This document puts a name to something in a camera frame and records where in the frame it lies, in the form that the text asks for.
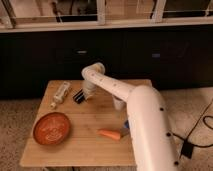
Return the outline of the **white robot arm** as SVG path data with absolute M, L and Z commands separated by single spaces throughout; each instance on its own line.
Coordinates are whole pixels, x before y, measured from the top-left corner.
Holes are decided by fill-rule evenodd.
M 105 75 L 102 63 L 82 69 L 83 92 L 91 97 L 99 86 L 126 103 L 137 171 L 179 171 L 178 153 L 166 106 L 152 86 L 134 86 Z

